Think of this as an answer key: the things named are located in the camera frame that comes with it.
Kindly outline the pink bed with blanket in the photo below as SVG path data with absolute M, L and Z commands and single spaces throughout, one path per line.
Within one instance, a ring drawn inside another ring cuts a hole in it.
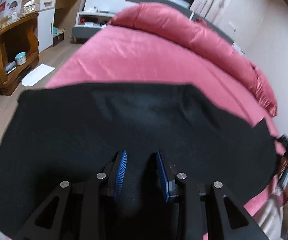
M 188 85 L 217 107 L 251 126 L 273 117 L 234 77 L 200 55 L 158 35 L 126 27 L 107 27 L 79 48 L 47 82 L 58 88 L 87 82 Z

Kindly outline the white paper on floor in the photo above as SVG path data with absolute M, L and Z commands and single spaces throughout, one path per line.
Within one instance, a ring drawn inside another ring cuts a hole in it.
M 41 81 L 44 77 L 50 74 L 53 70 L 55 70 L 54 67 L 51 67 L 42 63 L 36 68 L 34 68 L 31 72 L 29 72 L 22 79 L 22 85 L 33 87 L 35 84 Z

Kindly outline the white red product box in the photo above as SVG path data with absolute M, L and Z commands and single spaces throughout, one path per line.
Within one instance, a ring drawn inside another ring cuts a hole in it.
M 17 21 L 22 0 L 0 0 L 0 29 Z

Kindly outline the grey bed headboard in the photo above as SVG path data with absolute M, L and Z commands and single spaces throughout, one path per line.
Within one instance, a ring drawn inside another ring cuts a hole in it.
M 214 30 L 220 37 L 224 38 L 224 40 L 226 40 L 226 42 L 228 42 L 231 45 L 234 44 L 234 40 L 231 37 L 229 37 L 229 35 L 225 34 L 222 30 L 220 30 L 218 27 L 216 27 L 214 24 L 212 24 L 207 19 L 199 16 L 195 12 L 191 11 L 190 9 L 188 9 L 188 6 L 185 5 L 184 1 L 177 1 L 177 0 L 126 0 L 126 1 L 127 2 L 133 2 L 133 3 L 154 2 L 154 3 L 162 3 L 162 4 L 165 4 L 165 5 L 168 5 L 168 6 L 172 7 L 172 8 L 174 8 L 174 9 L 177 9 L 179 12 L 184 14 L 187 18 L 189 18 L 192 21 L 195 21 L 197 19 L 204 20 L 208 24 L 208 26 L 212 30 Z

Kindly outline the pink ruffled pillow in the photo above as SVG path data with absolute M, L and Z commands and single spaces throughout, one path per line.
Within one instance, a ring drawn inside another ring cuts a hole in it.
M 239 81 L 272 117 L 277 116 L 277 100 L 264 73 L 219 36 L 206 21 L 196 19 L 194 23 L 200 30 L 194 50 Z

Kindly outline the teal lidded container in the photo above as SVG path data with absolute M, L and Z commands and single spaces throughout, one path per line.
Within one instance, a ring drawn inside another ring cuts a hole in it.
M 21 65 L 25 64 L 25 62 L 26 62 L 26 52 L 18 53 L 15 56 L 15 62 L 16 62 L 17 66 L 21 66 Z

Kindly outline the black embroidered pants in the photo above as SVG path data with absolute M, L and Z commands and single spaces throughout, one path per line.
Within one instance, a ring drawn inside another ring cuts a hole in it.
M 215 239 L 277 169 L 275 140 L 194 86 L 28 90 L 0 146 L 0 231 L 12 239 Z

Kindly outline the pink rolled duvet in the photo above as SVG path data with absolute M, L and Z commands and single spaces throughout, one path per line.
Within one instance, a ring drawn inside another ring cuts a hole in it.
M 141 3 L 118 12 L 110 24 L 145 31 L 172 41 L 219 66 L 244 85 L 257 100 L 263 95 L 261 76 L 249 60 L 204 22 L 193 22 L 170 6 Z

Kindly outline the white wooden cabinet desk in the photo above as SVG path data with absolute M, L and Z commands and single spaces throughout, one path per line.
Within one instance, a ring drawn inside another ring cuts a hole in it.
M 38 13 L 36 36 L 39 52 L 70 38 L 81 0 L 25 0 L 23 13 Z

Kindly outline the white grey nightstand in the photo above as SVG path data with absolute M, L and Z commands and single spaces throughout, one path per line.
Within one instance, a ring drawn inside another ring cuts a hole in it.
M 116 13 L 131 5 L 126 0 L 85 0 L 83 10 L 77 12 L 71 38 L 90 38 L 105 28 Z

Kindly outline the wooden side table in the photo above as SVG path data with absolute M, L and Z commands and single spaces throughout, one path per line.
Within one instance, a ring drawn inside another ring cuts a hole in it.
M 37 18 L 38 14 L 32 13 L 0 29 L 0 95 L 11 96 L 24 76 L 39 63 Z M 26 53 L 26 62 L 8 74 L 6 65 L 21 52 Z

